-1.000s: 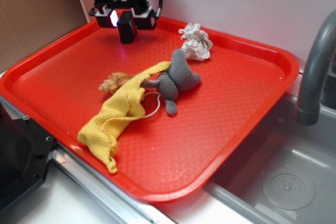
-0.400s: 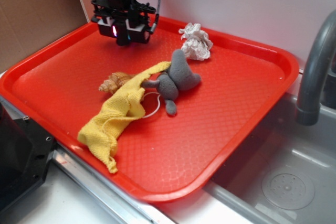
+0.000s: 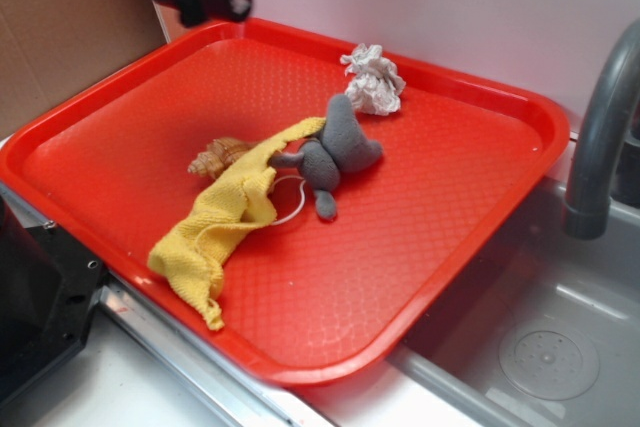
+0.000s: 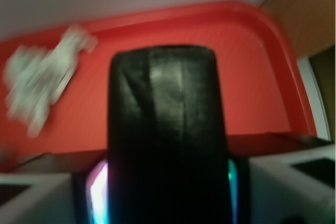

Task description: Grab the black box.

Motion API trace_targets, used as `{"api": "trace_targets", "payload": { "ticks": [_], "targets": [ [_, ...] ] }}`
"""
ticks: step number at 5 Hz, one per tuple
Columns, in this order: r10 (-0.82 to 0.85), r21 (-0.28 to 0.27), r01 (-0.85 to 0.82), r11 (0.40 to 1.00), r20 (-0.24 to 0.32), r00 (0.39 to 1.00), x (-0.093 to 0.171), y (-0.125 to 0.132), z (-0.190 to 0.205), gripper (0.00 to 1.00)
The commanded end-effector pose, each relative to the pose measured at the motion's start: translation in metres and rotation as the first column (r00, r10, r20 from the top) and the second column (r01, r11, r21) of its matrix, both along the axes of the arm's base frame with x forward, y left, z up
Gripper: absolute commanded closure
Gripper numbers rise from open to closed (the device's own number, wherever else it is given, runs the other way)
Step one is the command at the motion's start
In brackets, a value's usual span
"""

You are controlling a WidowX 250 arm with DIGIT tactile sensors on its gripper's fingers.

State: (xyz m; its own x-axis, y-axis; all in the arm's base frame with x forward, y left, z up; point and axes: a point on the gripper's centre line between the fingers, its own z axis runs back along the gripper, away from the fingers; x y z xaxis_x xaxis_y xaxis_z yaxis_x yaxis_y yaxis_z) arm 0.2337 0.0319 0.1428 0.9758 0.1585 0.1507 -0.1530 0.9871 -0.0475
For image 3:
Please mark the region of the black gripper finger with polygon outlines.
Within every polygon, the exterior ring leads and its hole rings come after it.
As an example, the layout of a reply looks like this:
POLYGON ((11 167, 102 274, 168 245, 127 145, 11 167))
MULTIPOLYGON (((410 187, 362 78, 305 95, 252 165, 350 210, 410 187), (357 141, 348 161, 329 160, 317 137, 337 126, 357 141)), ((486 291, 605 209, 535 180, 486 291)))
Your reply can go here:
POLYGON ((204 22, 204 12, 199 0, 177 0, 180 22, 184 27, 195 27, 204 22))
POLYGON ((250 15, 253 0, 228 0, 230 19, 233 22, 244 22, 250 15))

